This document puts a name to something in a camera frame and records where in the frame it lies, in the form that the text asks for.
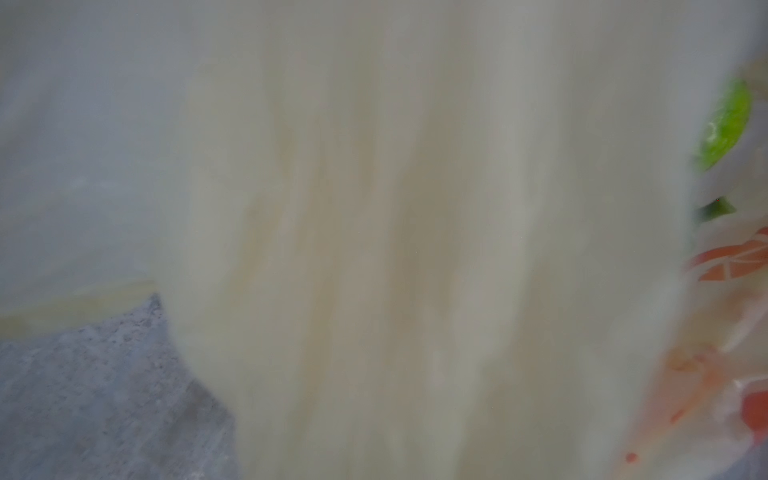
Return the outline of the pale yellow plastic bag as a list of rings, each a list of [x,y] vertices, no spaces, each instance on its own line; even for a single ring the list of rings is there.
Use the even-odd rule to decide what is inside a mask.
[[[708,479],[765,435],[763,1],[5,1],[1,334],[158,295],[247,479]]]

